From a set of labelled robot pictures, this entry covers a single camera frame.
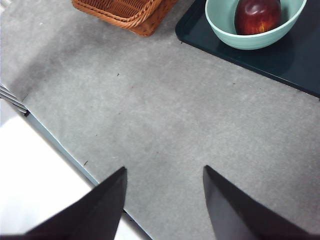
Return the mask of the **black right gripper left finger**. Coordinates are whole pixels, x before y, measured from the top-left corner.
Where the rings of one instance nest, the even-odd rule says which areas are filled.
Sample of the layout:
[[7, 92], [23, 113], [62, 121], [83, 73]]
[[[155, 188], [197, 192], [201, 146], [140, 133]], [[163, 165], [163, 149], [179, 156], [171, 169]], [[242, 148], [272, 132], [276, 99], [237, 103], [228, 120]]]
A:
[[2, 240], [113, 240], [125, 205], [127, 169], [119, 168], [74, 204], [24, 234]]

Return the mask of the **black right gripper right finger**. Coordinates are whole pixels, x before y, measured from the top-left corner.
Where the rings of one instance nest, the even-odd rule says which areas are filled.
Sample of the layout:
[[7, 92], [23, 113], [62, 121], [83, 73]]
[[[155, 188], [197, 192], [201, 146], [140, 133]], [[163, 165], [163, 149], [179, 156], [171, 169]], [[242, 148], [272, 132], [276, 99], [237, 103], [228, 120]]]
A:
[[260, 204], [210, 166], [203, 168], [206, 207], [218, 240], [318, 240]]

